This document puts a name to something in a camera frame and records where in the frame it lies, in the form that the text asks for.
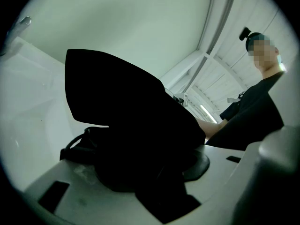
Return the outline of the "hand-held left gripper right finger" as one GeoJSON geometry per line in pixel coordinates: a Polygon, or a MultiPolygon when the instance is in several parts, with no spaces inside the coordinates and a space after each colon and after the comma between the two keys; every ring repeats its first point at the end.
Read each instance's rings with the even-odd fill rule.
{"type": "Polygon", "coordinates": [[[229,156],[241,158],[244,152],[211,146],[202,146],[198,150],[208,156],[210,166],[200,179],[187,183],[187,191],[201,205],[171,224],[230,225],[244,182],[237,182],[234,176],[238,163],[226,158],[229,156]]]}

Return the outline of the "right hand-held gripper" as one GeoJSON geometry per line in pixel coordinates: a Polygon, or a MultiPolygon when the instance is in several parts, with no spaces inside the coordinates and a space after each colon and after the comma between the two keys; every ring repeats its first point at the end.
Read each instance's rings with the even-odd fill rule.
{"type": "Polygon", "coordinates": [[[188,106],[188,94],[178,93],[173,96],[173,99],[182,106],[188,106]]]}

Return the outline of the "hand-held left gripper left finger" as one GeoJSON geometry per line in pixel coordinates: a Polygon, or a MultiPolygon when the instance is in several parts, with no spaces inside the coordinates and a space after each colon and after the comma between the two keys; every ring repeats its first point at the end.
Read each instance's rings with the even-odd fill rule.
{"type": "Polygon", "coordinates": [[[133,193],[113,192],[91,165],[62,160],[24,192],[47,225],[159,225],[133,193]]]}

